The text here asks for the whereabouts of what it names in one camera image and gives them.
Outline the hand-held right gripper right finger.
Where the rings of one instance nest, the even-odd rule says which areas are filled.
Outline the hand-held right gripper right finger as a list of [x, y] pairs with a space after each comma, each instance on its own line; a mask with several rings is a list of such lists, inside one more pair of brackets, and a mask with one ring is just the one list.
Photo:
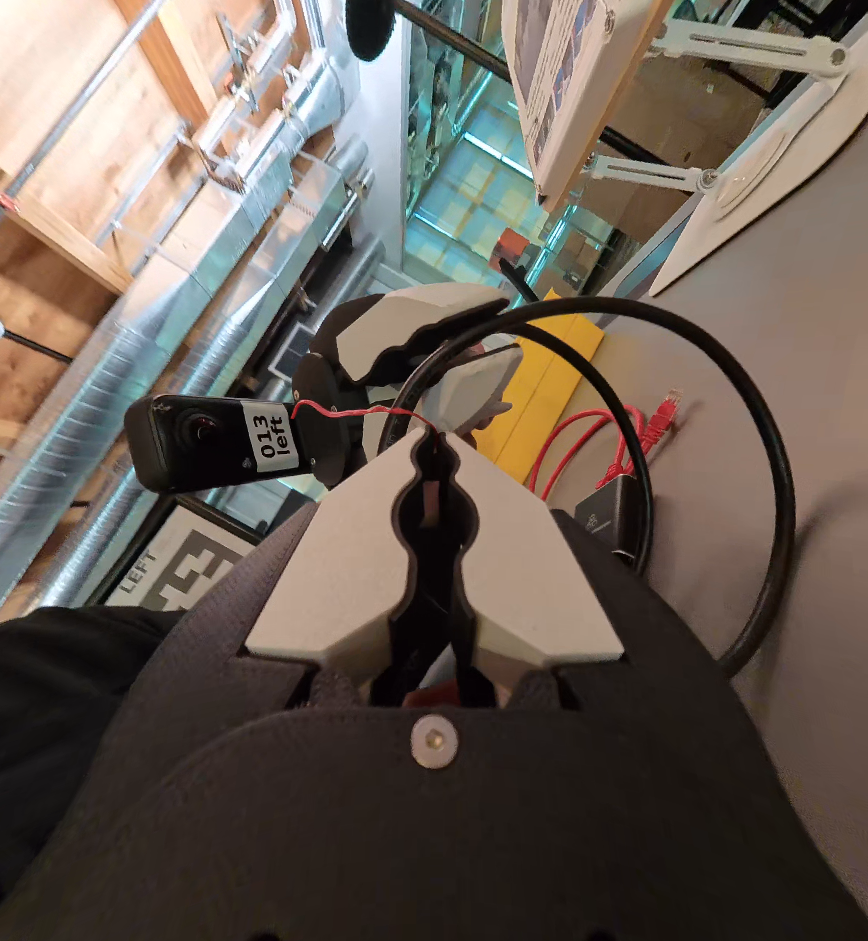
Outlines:
[[457, 435], [438, 435], [438, 601], [460, 704], [494, 707], [527, 674], [625, 648], [545, 503]]

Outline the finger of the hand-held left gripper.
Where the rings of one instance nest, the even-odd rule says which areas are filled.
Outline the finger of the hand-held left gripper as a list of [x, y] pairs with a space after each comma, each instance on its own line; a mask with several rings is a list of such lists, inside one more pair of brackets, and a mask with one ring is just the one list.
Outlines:
[[346, 301], [334, 309], [334, 377], [346, 386], [406, 378], [409, 362], [509, 305], [482, 284], [419, 285]]
[[511, 409], [503, 396], [523, 359], [516, 342], [479, 343], [459, 354], [422, 395], [422, 418], [440, 433], [475, 445], [482, 431]]

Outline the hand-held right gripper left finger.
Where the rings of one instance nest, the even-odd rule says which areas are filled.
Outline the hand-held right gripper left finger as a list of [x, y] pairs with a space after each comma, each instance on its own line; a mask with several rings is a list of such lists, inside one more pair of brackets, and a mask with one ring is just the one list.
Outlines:
[[436, 606], [398, 513], [422, 481], [416, 429], [318, 505], [245, 641], [269, 665], [343, 677], [362, 705], [399, 704], [436, 657]]

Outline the yellow plastic bin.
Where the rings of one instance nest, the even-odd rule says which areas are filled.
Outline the yellow plastic bin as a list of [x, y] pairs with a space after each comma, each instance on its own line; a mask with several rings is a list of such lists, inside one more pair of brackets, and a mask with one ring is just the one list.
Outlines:
[[581, 374], [550, 350], [521, 338], [523, 358], [503, 394], [511, 408], [473, 432], [479, 453], [525, 484], [547, 437], [557, 426]]

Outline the red thread scrap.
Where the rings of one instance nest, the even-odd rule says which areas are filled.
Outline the red thread scrap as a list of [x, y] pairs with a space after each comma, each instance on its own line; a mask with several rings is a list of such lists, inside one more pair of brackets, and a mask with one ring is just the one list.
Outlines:
[[415, 411], [404, 407], [395, 407], [395, 406], [383, 406], [383, 405], [371, 405], [363, 408], [354, 408], [354, 409], [343, 409], [338, 410], [332, 407], [322, 406], [309, 399], [301, 399], [297, 401], [291, 411], [290, 420], [295, 420], [298, 417], [298, 414], [302, 408], [310, 408], [312, 411], [318, 415], [325, 417], [327, 419], [347, 419], [347, 418], [364, 418], [374, 414], [383, 414], [386, 416], [392, 417], [404, 417], [411, 420], [417, 420], [422, 422], [428, 428], [432, 429], [435, 433], [438, 433], [439, 430], [437, 427], [429, 421], [427, 418], [422, 417]]

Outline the person's left forearm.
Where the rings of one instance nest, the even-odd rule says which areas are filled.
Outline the person's left forearm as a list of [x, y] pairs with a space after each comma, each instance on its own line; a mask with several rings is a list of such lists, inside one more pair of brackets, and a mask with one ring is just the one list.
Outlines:
[[181, 611], [44, 608], [0, 624], [0, 896], [40, 853]]

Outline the black ethernet adapter box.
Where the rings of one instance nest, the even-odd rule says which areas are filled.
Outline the black ethernet adapter box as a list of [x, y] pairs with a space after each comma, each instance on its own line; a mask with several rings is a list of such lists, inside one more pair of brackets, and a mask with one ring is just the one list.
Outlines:
[[634, 476], [618, 474], [580, 501], [573, 518], [627, 565], [636, 561], [644, 522], [644, 501]]

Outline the white vent grille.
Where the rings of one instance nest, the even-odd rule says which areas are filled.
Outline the white vent grille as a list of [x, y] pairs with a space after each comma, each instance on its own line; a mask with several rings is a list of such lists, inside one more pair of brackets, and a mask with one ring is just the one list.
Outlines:
[[310, 351], [314, 333], [304, 323], [295, 323], [276, 347], [266, 370], [278, 379], [291, 382], [302, 359]]

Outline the black office chair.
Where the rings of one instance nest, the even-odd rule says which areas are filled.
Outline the black office chair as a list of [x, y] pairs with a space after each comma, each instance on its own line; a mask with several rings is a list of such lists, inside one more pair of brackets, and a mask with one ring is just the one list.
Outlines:
[[498, 258], [498, 268], [501, 275], [515, 288], [525, 303], [534, 304], [539, 302], [537, 294], [526, 280], [523, 269], [513, 265], [502, 256]]

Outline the framed marker poster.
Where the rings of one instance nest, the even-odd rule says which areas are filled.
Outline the framed marker poster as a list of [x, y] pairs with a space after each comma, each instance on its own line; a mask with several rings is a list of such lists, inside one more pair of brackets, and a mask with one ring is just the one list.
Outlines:
[[262, 538], [201, 500], [171, 499], [149, 513], [91, 602], [160, 613], [189, 610]]

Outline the black stand pole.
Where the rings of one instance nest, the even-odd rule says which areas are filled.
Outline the black stand pole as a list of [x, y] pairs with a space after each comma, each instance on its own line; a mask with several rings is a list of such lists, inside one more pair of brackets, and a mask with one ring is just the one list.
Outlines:
[[361, 61], [372, 62], [381, 55], [393, 34], [395, 17], [400, 15], [501, 81], [509, 85], [512, 83], [505, 60], [410, 2], [346, 1], [345, 7], [348, 42], [352, 52]]

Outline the printed instruction sheet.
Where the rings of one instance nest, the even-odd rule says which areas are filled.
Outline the printed instruction sheet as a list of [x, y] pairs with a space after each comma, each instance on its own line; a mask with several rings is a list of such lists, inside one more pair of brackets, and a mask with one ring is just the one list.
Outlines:
[[505, 1], [501, 38], [535, 184], [553, 124], [561, 111], [582, 48], [606, 38], [610, 13], [597, 1]]

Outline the silver ventilation duct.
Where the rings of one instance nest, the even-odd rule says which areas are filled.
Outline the silver ventilation duct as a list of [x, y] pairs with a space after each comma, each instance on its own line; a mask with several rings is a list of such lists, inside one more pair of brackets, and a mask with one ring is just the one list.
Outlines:
[[[353, 134], [325, 161], [311, 164], [162, 391], [227, 394], [281, 312], [294, 312], [307, 291], [322, 286], [325, 259], [372, 187], [367, 156], [366, 142]], [[86, 604], [157, 499], [140, 486], [129, 453], [122, 453], [43, 573], [29, 608]]]
[[286, 194], [280, 157], [247, 194], [206, 183], [0, 462], [0, 609]]

